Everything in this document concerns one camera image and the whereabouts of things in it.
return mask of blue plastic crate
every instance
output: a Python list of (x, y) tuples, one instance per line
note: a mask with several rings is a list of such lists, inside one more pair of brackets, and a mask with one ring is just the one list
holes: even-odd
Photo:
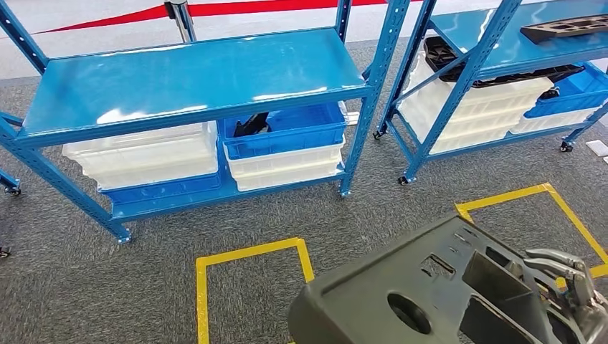
[(114, 204), (125, 204), (200, 191), (210, 191), (218, 189), (221, 185), (222, 182), (218, 170), (217, 173), (205, 174), (203, 176), (129, 186), (126, 188), (99, 190), (99, 192), (110, 197)]
[(237, 121), (245, 123), (251, 115), (218, 121), (220, 137), (230, 160), (337, 145), (342, 143), (346, 129), (338, 103), (331, 102), (273, 111), (267, 119), (270, 132), (233, 138)]
[(536, 106), (524, 116), (538, 118), (602, 105), (608, 98), (608, 75), (591, 62), (578, 65), (585, 66), (585, 70), (556, 82), (555, 86), (559, 86), (559, 97), (539, 99)]

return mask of gray carpet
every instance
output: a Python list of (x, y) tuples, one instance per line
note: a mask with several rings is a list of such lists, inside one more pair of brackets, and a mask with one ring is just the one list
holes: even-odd
[[(363, 68), (374, 43), (349, 49)], [(5, 82), (0, 110), (23, 115), (35, 82)], [(23, 183), (20, 197), (0, 197), (0, 242), (14, 253), (0, 262), (0, 343), (195, 343), (197, 257), (297, 236), (321, 274), (454, 211), (454, 203), (546, 182), (606, 247), (608, 165), (584, 146), (597, 138), (608, 142), (600, 125), (570, 154), (558, 152), (555, 135), (435, 161), (408, 186), (396, 182), (407, 163), (394, 139), (368, 139), (347, 199), (326, 183), (162, 216), (129, 224), (134, 241), (123, 246), (0, 151), (0, 168)], [(60, 148), (44, 153), (102, 199)], [(565, 249), (601, 263), (546, 194), (471, 214), (517, 250)], [(212, 344), (290, 341), (286, 312), (304, 282), (295, 249), (215, 265), (207, 274)], [(608, 279), (597, 282), (608, 293)]]

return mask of shelving unit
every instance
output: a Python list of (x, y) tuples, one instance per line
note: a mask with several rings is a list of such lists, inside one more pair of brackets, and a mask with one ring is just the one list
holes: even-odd
[[(338, 2), (334, 27), (57, 59), (44, 55), (0, 0), (0, 25), (42, 74), (21, 130), (0, 120), (0, 145), (119, 243), (131, 238), (122, 223), (135, 219), (326, 181), (340, 181), (340, 193), (346, 196), (408, 6), (409, 0), (388, 5), (373, 62), (362, 76), (343, 43), (350, 0)], [(220, 189), (114, 205), (107, 212), (38, 151), (49, 145), (355, 98), (363, 100), (361, 115), (348, 159), (335, 176), (255, 191), (237, 190), (219, 149)]]
[[(378, 131), (374, 133), (375, 139), (380, 139), (383, 134), (388, 132), (393, 134), (409, 161), (409, 166), (404, 175), (399, 177), (401, 184), (415, 181), (417, 171), (430, 160), (456, 156), (461, 153), (529, 138), (553, 135), (562, 131), (572, 130), (564, 138), (561, 145), (562, 151), (571, 151), (576, 138), (608, 112), (608, 105), (604, 104), (583, 123), (518, 135), (508, 133), (501, 140), (429, 154), (462, 97), (471, 88), (475, 80), (487, 80), (503, 75), (608, 57), (608, 32), (556, 38), (539, 45), (534, 44), (520, 33), (522, 26), (563, 19), (565, 16), (579, 17), (606, 14), (608, 13), (608, 3), (605, 1), (555, 0), (520, 6), (521, 0), (503, 0), (497, 9), (432, 16), (436, 2), (437, 0), (424, 0), (413, 35), (409, 40), (399, 68), (396, 82), (392, 88), (390, 101), (384, 109), (384, 114), (377, 127)], [(440, 35), (458, 54), (458, 57), (446, 67), (401, 95), (407, 75), (409, 75), (418, 52), (418, 47), (428, 30), (434, 30)], [(414, 94), (461, 62), (466, 62), (466, 66), (460, 78), (455, 83), (453, 91), (443, 105), (424, 142), (419, 142), (416, 133), (404, 116), (396, 109), (396, 106), (404, 98)], [(395, 117), (404, 124), (407, 133), (414, 142), (415, 150), (410, 149), (406, 140), (393, 124)]]

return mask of dark gray plastic part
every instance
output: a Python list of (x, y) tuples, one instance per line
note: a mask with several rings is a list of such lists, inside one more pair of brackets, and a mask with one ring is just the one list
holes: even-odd
[(297, 344), (584, 343), (553, 277), (456, 215), (317, 277), (288, 322)]
[(606, 32), (608, 31), (608, 14), (548, 21), (521, 27), (520, 31), (534, 44), (539, 44), (554, 37), (572, 37)]

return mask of yellow tape marking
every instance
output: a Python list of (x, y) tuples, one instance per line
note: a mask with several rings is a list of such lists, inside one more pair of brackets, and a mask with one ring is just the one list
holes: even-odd
[(295, 247), (298, 251), (304, 280), (310, 282), (315, 278), (313, 265), (306, 249), (304, 239), (291, 238), (279, 242), (271, 242), (245, 249), (215, 254), (213, 256), (199, 257), (196, 259), (196, 313), (198, 322), (199, 344), (209, 344), (209, 309), (207, 302), (207, 276), (206, 268), (209, 265), (221, 264), (231, 260), (248, 258), (264, 253), (279, 251)]
[(595, 253), (597, 253), (597, 255), (600, 258), (602, 258), (602, 261), (605, 264), (608, 264), (608, 254), (606, 254), (606, 251), (604, 251), (602, 246), (599, 245), (597, 240), (593, 237), (593, 235), (589, 232), (589, 230), (587, 230), (587, 228), (583, 225), (581, 220), (579, 220), (579, 218), (576, 217), (576, 215), (574, 214), (572, 209), (570, 209), (568, 204), (566, 204), (564, 199), (559, 195), (559, 193), (557, 193), (557, 191), (555, 191), (555, 189), (553, 188), (553, 186), (551, 186), (551, 184), (546, 183), (545, 187), (547, 188), (547, 191), (549, 192), (551, 197), (553, 197), (553, 200), (555, 200), (557, 205), (566, 214), (568, 219), (570, 219), (570, 221), (572, 222), (572, 224), (574, 224), (576, 229), (578, 229), (579, 232), (581, 232), (581, 235), (585, 238), (585, 240), (587, 240), (587, 242), (589, 243), (591, 248), (595, 251)]
[[(581, 233), (581, 235), (585, 238), (585, 240), (589, 243), (589, 246), (597, 253), (597, 255), (604, 262), (603, 265), (599, 265), (598, 267), (591, 268), (591, 274), (593, 278), (603, 277), (608, 275), (608, 254), (602, 246), (597, 242), (597, 240), (593, 237), (591, 232), (583, 225), (581, 220), (576, 217), (576, 214), (568, 204), (566, 204), (565, 200), (557, 193), (556, 189), (549, 183), (544, 183), (541, 185), (531, 186), (529, 188), (522, 188), (520, 190), (510, 191), (507, 193), (502, 193), (500, 195), (486, 197), (484, 199), (478, 199), (476, 201), (470, 201), (466, 203), (456, 204), (456, 210), (464, 219), (467, 219), (471, 223), (473, 223), (473, 219), (469, 213), (474, 209), (484, 208), (486, 206), (492, 206), (494, 204), (503, 203), (506, 201), (512, 201), (514, 199), (519, 199), (526, 196), (531, 196), (534, 194), (539, 194), (541, 192), (549, 192), (553, 200), (557, 203), (559, 208), (566, 214), (570, 222), (576, 227), (576, 229)], [(563, 278), (557, 279), (557, 286), (560, 288), (564, 288), (566, 283)]]

